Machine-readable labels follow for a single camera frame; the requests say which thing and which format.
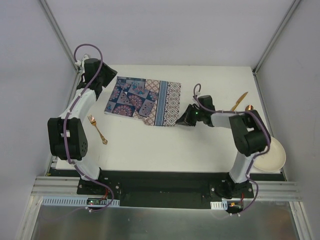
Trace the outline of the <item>copper spoon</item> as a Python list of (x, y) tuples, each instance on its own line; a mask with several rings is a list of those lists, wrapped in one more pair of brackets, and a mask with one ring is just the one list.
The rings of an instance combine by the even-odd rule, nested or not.
[(245, 107), (245, 111), (246, 111), (246, 112), (252, 111), (253, 109), (254, 109), (254, 107), (253, 107), (252, 105), (247, 105), (247, 106)]

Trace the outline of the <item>gold knife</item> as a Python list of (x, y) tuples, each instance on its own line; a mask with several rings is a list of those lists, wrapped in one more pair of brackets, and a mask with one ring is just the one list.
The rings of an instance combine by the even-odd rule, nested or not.
[(239, 106), (239, 104), (242, 102), (242, 100), (247, 96), (248, 94), (248, 91), (243, 93), (239, 98), (238, 100), (235, 102), (235, 105), (231, 108), (231, 111), (234, 112), (237, 107)]

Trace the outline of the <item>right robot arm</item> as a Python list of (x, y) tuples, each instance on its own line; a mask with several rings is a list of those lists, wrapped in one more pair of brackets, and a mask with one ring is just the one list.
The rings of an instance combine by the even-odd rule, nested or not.
[(202, 122), (211, 128), (231, 130), (237, 155), (228, 172), (230, 181), (225, 184), (225, 192), (230, 197), (237, 197), (243, 191), (242, 183), (250, 178), (255, 158), (270, 149), (271, 136), (256, 110), (243, 112), (216, 110), (210, 95), (195, 95), (194, 100), (195, 103), (189, 104), (175, 123), (194, 127), (198, 122)]

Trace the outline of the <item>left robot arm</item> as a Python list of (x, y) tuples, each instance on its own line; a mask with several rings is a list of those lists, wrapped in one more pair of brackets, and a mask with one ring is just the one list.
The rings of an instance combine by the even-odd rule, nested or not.
[(86, 157), (89, 144), (83, 121), (102, 90), (115, 78), (117, 71), (88, 55), (78, 60), (76, 65), (81, 80), (67, 109), (59, 117), (52, 117), (47, 122), (49, 146), (53, 156), (73, 166), (83, 180), (89, 181), (89, 190), (99, 195), (105, 191), (106, 183), (99, 178), (98, 165)]

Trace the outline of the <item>patterned cloth placemat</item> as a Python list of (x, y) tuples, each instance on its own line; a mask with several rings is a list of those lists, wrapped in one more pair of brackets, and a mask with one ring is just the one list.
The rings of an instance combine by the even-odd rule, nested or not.
[(181, 88), (179, 82), (118, 76), (104, 113), (173, 127), (179, 118)]

